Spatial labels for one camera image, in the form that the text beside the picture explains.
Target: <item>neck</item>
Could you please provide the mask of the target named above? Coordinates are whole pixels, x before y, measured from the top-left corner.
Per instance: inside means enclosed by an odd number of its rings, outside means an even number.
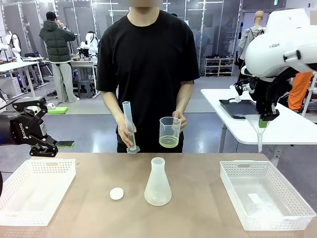
[[[254,20],[254,25],[255,25],[255,26],[261,26],[261,22],[262,22],[262,18],[261,18],[261,17],[257,17],[257,18]]]
[[[135,26],[149,26],[153,24],[159,16],[158,7],[130,7],[127,17]]]

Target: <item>yellow-green liquid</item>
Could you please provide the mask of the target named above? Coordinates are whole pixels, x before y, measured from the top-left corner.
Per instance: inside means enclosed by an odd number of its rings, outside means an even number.
[[[136,150],[137,147],[135,145],[135,137],[134,137],[134,133],[132,133],[130,136],[129,136],[129,140],[132,141],[133,145],[130,147],[130,150]]]
[[[165,148],[174,148],[178,145],[178,139],[172,135],[165,135],[159,139],[159,143]]]

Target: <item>white label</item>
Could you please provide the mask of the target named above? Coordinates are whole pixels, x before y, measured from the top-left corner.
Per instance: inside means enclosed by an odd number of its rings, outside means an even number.
[[[253,201],[254,204],[262,204],[263,201],[256,193],[248,193],[249,198]]]

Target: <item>black cap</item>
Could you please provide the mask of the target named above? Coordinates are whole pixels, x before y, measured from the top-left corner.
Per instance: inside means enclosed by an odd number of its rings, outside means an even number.
[[[57,18],[55,12],[49,11],[46,13],[46,19],[48,21],[54,21]]]

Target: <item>perforated basket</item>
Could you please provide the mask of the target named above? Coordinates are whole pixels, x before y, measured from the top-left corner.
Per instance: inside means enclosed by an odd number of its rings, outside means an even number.
[[[75,161],[26,160],[3,184],[1,226],[47,226],[76,175]]]
[[[220,177],[246,231],[305,230],[316,216],[271,162],[221,161]]]

